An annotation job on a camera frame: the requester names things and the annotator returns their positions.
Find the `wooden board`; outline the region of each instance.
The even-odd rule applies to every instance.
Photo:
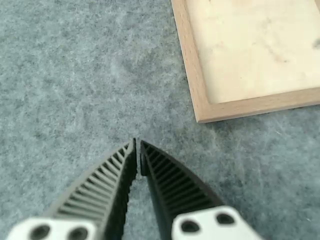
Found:
[[[198,122],[320,103],[320,0],[172,0]]]

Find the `wooden border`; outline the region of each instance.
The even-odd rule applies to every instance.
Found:
[[[199,61],[186,0],[171,0],[182,56],[198,123],[208,123],[320,104],[320,87],[212,104]]]

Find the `light wood panel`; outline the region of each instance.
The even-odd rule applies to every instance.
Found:
[[[172,6],[198,122],[320,103],[314,0],[172,0]]]

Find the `gray carpet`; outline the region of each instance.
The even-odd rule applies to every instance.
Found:
[[[266,239],[320,237],[319,106],[197,124],[170,0],[0,4],[0,239],[132,137],[182,161]],[[123,238],[159,239],[141,176]]]

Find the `ridged rubber grip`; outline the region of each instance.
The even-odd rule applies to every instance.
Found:
[[[133,139],[85,172],[51,205],[45,216],[90,220],[107,239],[120,239],[128,194],[136,174],[136,142]]]
[[[147,176],[163,240],[171,239],[177,215],[224,205],[194,173],[155,146],[141,142],[141,174]]]

